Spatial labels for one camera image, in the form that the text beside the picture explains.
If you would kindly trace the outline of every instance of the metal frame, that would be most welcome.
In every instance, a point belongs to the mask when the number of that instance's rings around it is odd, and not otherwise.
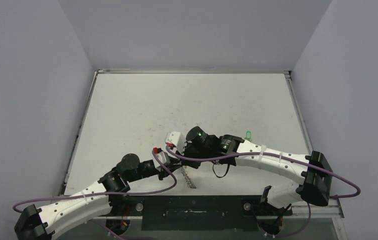
[[[67,182],[70,176],[70,171],[73,166],[74,157],[76,154],[77,146],[80,140],[80,134],[83,130],[83,125],[85,123],[85,119],[87,116],[87,112],[89,109],[89,105],[92,99],[92,93],[95,88],[96,80],[98,74],[276,74],[281,73],[285,75],[287,87],[289,90],[289,94],[291,96],[293,106],[295,108],[295,112],[298,118],[299,125],[301,127],[302,135],[304,137],[304,141],[307,147],[307,150],[311,152],[313,150],[310,137],[307,132],[307,128],[305,126],[305,122],[303,116],[300,111],[300,107],[298,105],[298,101],[296,98],[296,94],[294,91],[294,87],[292,85],[292,79],[289,71],[259,71],[256,69],[221,69],[215,67],[207,67],[207,68],[187,68],[187,69],[164,69],[164,70],[155,70],[155,69],[130,69],[130,68],[119,68],[119,69],[99,69],[96,70],[93,76],[92,84],[90,86],[90,91],[87,97],[86,107],[84,110],[84,114],[82,116],[82,120],[78,129],[78,133],[76,136],[76,140],[73,146],[72,154],[70,157],[70,161],[68,164],[67,172],[63,181],[63,185],[60,191],[60,195],[64,194],[65,188],[67,186]],[[305,202],[298,202],[292,205],[292,216],[288,216],[287,218],[307,218],[308,216],[308,208]],[[258,219],[267,219],[273,217],[267,216],[258,216]],[[311,206],[311,218],[332,218],[333,226],[335,228],[335,232],[337,238],[339,240],[347,240],[347,233],[344,227],[343,218],[344,214],[342,211],[341,204],[338,200],[330,200],[329,205],[327,207],[316,207]],[[122,219],[121,216],[109,216],[109,217],[96,217],[96,219]],[[127,216],[123,219],[131,220],[131,219],[142,219],[141,216]]]

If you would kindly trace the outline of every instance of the robotic arm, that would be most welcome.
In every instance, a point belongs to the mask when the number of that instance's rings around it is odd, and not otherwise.
[[[154,151],[171,172],[182,166],[197,169],[201,162],[207,162],[199,159],[222,158],[215,163],[258,168],[292,180],[284,185],[266,187],[261,196],[263,204],[277,209],[302,200],[316,206],[328,205],[332,177],[284,159],[290,157],[332,171],[320,152],[313,151],[311,155],[280,152],[237,136],[208,135],[198,126],[192,128],[186,137],[180,132],[171,132],[165,142],[168,153],[175,158],[160,148]],[[176,148],[176,153],[171,151],[173,148]],[[92,218],[109,214],[114,206],[120,204],[122,195],[130,190],[129,182],[155,175],[162,180],[169,173],[155,160],[140,162],[136,154],[127,154],[111,171],[71,196],[76,199],[61,200],[40,208],[35,205],[26,207],[14,227],[15,233],[19,240],[55,240]],[[104,192],[117,194],[93,195]]]

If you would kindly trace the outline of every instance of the red wire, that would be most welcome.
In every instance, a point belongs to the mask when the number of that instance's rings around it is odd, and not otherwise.
[[[123,218],[124,218],[125,216],[127,216],[127,214],[129,214],[129,212],[130,212],[130,206],[127,206],[127,212],[126,212],[123,216],[121,216],[120,228],[123,226],[123,223],[124,223]]]

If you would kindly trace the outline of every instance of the black strap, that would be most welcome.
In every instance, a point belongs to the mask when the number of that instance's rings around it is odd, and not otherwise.
[[[226,175],[228,174],[229,169],[230,169],[230,164],[227,164],[227,169],[226,169],[226,172],[225,172],[225,174],[224,174],[223,176],[219,176],[219,175],[217,175],[216,171],[214,170],[214,166],[215,166],[215,165],[216,165],[216,163],[213,162],[213,163],[212,163],[212,172],[214,173],[214,175],[215,175],[217,178],[219,178],[219,179],[226,177]]]

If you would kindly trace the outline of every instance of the gray wall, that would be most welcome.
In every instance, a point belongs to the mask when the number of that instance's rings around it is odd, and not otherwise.
[[[378,239],[378,1],[333,0],[292,78],[313,147],[362,188],[341,201],[348,236]]]
[[[14,203],[58,192],[93,74],[56,0],[0,0],[0,240]]]
[[[59,0],[93,66],[290,70],[331,0]]]

